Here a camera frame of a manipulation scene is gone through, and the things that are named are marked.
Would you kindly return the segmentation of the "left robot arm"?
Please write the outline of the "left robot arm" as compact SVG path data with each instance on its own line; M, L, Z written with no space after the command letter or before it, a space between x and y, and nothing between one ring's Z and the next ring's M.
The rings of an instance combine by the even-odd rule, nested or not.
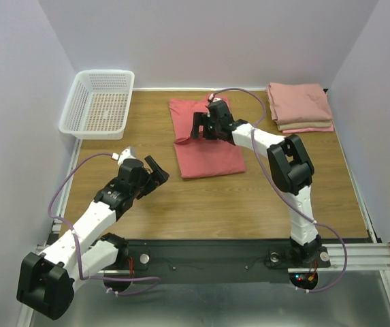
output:
M116 223L135 200L166 183L169 174L147 156L115 155L118 174L100 189L84 214L55 243L30 252L20 265L18 302L57 320L69 308L78 289L91 279L121 283L127 289L138 278L128 242L105 230Z

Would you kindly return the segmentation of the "red t shirt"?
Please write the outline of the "red t shirt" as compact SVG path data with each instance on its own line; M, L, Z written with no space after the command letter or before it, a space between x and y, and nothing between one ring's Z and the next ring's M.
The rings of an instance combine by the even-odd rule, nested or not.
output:
M192 139L193 114L207 113L206 98L195 101L171 99L174 148L183 179L239 174L246 171L241 148L222 140Z

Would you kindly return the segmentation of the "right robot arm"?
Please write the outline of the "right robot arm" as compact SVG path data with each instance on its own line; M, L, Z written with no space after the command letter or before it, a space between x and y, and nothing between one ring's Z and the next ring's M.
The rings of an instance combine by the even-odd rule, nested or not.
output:
M321 248L310 200L314 166L299 136L278 136L235 120L222 99L213 99L207 112L193 114L192 139L221 140L254 151L258 162L268 160L267 179L285 202L291 220L291 256L309 262Z

